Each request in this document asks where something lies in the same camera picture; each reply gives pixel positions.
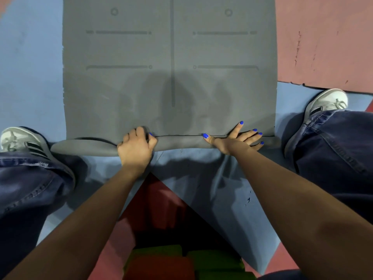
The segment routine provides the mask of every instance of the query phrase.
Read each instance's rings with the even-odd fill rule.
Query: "sneaker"
[[[65,164],[53,157],[49,150],[48,142],[45,138],[29,128],[11,127],[5,129],[0,136],[1,152],[17,151],[29,152],[30,154],[59,164],[73,178],[75,185],[75,175]]]
[[[336,110],[336,109],[346,109],[348,107],[348,98],[346,92],[339,88],[332,88],[321,92],[314,100],[312,100],[304,112],[305,123],[311,115],[322,111]],[[293,142],[296,132],[286,143],[284,153],[287,152],[289,146]]]

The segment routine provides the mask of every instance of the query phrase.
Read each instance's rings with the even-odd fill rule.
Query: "yoga mat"
[[[205,147],[240,121],[274,135],[274,0],[64,0],[63,46],[68,140],[142,125],[162,150]]]
[[[276,0],[278,80],[373,93],[373,0]]]

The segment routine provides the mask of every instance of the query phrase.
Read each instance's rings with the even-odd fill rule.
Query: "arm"
[[[118,145],[122,169],[53,230],[5,280],[87,279],[156,143],[150,135],[147,143],[142,127],[124,136]]]
[[[310,279],[370,279],[373,226],[314,183],[250,147],[260,136],[206,139],[240,164],[289,254]]]

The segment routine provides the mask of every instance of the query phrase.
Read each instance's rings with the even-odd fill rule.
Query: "gray yoga mat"
[[[200,134],[240,121],[274,136],[275,19],[275,0],[64,0],[67,139],[117,144],[142,125],[156,151],[209,147]],[[104,145],[52,150],[113,155]]]

